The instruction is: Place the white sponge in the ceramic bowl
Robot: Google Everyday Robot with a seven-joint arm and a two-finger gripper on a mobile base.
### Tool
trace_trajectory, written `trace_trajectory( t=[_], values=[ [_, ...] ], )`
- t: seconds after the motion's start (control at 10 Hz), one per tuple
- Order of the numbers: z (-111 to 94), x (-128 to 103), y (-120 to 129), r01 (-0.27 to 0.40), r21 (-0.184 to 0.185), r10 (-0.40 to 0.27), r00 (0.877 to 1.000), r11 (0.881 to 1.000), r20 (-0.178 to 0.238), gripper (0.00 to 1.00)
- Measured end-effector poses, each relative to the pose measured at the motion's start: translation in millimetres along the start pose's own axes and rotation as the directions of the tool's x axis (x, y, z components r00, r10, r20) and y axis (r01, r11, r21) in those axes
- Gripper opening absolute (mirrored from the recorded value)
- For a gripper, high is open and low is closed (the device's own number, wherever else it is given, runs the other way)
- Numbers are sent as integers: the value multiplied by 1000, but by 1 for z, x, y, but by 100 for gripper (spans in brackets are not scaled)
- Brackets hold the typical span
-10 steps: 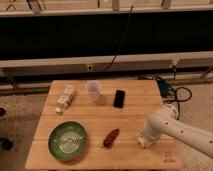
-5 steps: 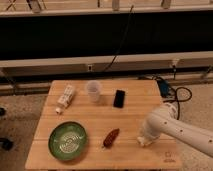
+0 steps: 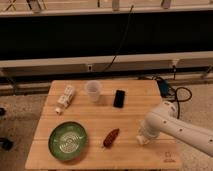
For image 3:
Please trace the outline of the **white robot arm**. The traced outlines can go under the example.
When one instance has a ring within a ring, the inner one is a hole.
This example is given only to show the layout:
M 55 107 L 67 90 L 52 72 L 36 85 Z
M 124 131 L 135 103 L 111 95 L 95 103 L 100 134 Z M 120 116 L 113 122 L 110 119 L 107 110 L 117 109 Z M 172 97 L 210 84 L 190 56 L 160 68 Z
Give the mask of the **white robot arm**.
M 169 101 L 152 108 L 140 123 L 138 142 L 148 144 L 163 132 L 213 157 L 213 131 L 177 119 L 176 111 Z

